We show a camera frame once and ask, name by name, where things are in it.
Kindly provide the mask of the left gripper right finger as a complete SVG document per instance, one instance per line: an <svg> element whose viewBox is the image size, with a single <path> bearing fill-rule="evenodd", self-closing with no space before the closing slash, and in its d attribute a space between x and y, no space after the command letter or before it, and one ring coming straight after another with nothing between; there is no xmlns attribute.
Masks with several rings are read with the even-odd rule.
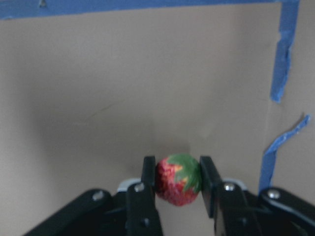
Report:
<svg viewBox="0 0 315 236"><path fill-rule="evenodd" d="M241 182L222 179L209 156L199 159L202 197L217 236L313 236L315 207L278 188L258 195Z"/></svg>

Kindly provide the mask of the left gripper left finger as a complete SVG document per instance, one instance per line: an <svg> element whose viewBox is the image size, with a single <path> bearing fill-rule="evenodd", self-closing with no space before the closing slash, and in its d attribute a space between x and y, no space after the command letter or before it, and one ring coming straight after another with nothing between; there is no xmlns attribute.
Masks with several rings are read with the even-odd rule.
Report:
<svg viewBox="0 0 315 236"><path fill-rule="evenodd" d="M140 179L122 182L115 195L90 189L28 231L28 236L161 236L155 204L154 156L143 160Z"/></svg>

